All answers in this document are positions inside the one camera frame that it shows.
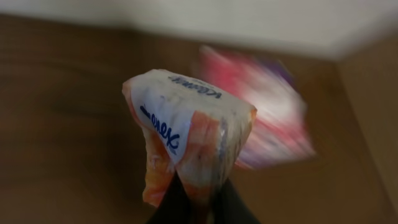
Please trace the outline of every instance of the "tissue packet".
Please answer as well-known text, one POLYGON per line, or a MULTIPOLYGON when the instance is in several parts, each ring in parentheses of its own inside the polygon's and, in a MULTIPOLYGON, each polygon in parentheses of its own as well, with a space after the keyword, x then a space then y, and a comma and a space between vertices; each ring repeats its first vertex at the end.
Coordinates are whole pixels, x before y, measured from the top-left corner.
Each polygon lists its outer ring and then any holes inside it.
POLYGON ((203 47, 201 69, 205 81, 258 110, 238 166, 260 169, 314 155, 303 120, 305 103, 281 63, 203 47))
POLYGON ((146 139, 144 201, 159 206, 176 171, 188 197, 208 204, 249 136, 255 107, 166 70, 131 78, 123 94, 146 139))

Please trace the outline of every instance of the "white ceiling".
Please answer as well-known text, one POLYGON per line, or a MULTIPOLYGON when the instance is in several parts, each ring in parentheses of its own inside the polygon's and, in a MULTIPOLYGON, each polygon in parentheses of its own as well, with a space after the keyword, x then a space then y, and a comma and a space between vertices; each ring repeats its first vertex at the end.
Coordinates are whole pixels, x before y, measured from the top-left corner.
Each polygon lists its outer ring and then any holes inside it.
POLYGON ((0 12, 339 57, 390 29, 398 0, 1 0, 0 12))

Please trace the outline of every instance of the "wooden wall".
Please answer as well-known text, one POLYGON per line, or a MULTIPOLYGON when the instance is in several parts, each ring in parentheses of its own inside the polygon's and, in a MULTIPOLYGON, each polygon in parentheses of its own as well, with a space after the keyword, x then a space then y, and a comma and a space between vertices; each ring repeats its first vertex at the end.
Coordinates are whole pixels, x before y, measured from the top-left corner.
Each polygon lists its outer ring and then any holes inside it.
POLYGON ((371 155, 398 211, 398 34, 340 63, 371 155))
MULTIPOLYGON (((121 94, 153 68, 192 73, 199 42, 0 16, 0 223, 144 223, 146 153, 121 94)), ((395 223, 332 62, 285 63, 318 156, 231 176, 263 223, 395 223)))

